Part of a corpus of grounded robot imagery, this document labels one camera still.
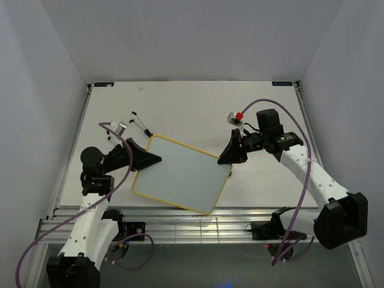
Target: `black label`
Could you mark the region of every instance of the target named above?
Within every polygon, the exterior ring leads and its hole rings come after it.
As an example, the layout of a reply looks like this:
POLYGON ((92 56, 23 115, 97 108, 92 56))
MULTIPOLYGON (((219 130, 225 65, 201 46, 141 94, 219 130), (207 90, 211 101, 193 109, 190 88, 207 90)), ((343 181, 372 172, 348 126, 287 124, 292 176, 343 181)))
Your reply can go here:
POLYGON ((114 82, 96 82, 94 87, 113 87, 114 85, 114 82))
POLYGON ((290 81, 272 81, 272 86, 293 86, 290 81))

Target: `white wall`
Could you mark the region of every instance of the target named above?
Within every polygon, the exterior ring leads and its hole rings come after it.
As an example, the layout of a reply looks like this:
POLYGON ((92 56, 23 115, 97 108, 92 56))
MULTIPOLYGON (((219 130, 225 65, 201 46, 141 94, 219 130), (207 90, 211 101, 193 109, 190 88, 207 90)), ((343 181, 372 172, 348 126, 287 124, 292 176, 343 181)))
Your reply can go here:
POLYGON ((384 2, 344 1, 302 80, 325 167, 369 202, 362 247, 384 286, 384 2))
POLYGON ((85 92, 41 3, 0 0, 0 287, 47 215, 85 92))
POLYGON ((41 0, 86 83, 299 80, 343 0, 41 0))

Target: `whiteboard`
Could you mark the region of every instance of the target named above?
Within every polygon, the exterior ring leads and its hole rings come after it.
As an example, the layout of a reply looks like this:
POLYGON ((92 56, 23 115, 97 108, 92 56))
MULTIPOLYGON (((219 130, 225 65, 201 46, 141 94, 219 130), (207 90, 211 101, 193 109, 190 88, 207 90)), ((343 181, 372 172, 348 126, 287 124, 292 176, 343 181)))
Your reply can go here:
POLYGON ((153 135, 147 151, 162 161, 137 173, 132 192, 198 213, 212 213, 232 165, 218 157, 153 135))

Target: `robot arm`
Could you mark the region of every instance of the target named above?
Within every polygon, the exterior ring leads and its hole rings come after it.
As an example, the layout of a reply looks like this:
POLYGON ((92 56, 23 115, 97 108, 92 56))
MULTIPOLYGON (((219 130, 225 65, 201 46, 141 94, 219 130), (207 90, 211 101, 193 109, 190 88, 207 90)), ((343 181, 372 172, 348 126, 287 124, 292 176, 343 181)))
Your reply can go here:
MULTIPOLYGON (((302 183, 307 173, 307 149, 293 132, 285 133, 274 109, 257 114, 260 132, 241 136, 232 130, 231 140, 220 155, 218 164, 244 163, 247 153, 265 149, 286 166, 302 183)), ((230 114, 228 122, 241 126, 241 119, 230 114)), ((308 192, 316 201, 319 211, 300 211, 292 230, 315 236, 327 249, 364 236, 367 233, 368 201, 362 193, 352 194, 333 180, 316 162, 311 165, 308 192)), ((272 214, 269 230, 283 234, 294 212, 284 207, 272 214)))
MULTIPOLYGON (((146 152, 132 138, 127 139, 132 155, 131 170, 142 170, 161 161, 161 157, 146 152)), ((86 148, 80 159, 83 163, 82 203, 80 211, 101 200, 114 187, 114 178, 106 175, 111 171, 128 166, 128 152, 116 145, 107 155, 96 147, 86 148)), ((108 210, 109 198, 79 216, 73 230, 59 252, 50 257, 46 265, 51 287, 98 288, 100 286, 100 265, 113 240, 127 236, 118 210, 108 210)))

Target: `white tabletop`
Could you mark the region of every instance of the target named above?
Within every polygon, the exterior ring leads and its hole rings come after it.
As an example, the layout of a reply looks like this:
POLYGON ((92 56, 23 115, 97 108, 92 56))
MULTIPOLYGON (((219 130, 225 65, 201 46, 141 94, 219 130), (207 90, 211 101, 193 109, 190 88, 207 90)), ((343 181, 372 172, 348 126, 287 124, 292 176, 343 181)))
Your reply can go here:
MULTIPOLYGON (((186 145, 220 155, 229 142, 234 126, 227 123, 229 112, 239 112, 251 101, 269 98, 284 105, 305 129, 304 118, 292 86, 272 86, 271 82, 115 82, 113 87, 94 87, 86 108, 72 161, 68 168, 60 206, 80 206, 82 187, 81 152, 96 146, 108 153, 113 145, 99 122, 120 121, 131 111, 154 134, 160 134, 186 145)), ((290 118, 272 103, 257 103, 244 116, 244 121, 257 126, 256 112, 274 108, 279 112, 285 132, 301 137, 290 118)), ((149 138, 135 125, 129 125, 125 138, 145 148, 149 138)), ((111 173, 117 184, 126 168, 111 173)), ((167 204, 135 195, 131 191, 134 173, 113 195, 111 207, 165 207, 167 204)), ((275 208, 295 206, 302 184, 265 151, 248 154, 248 161, 233 165, 217 202, 218 208, 275 208)), ((303 207, 316 207, 307 193, 303 207)))

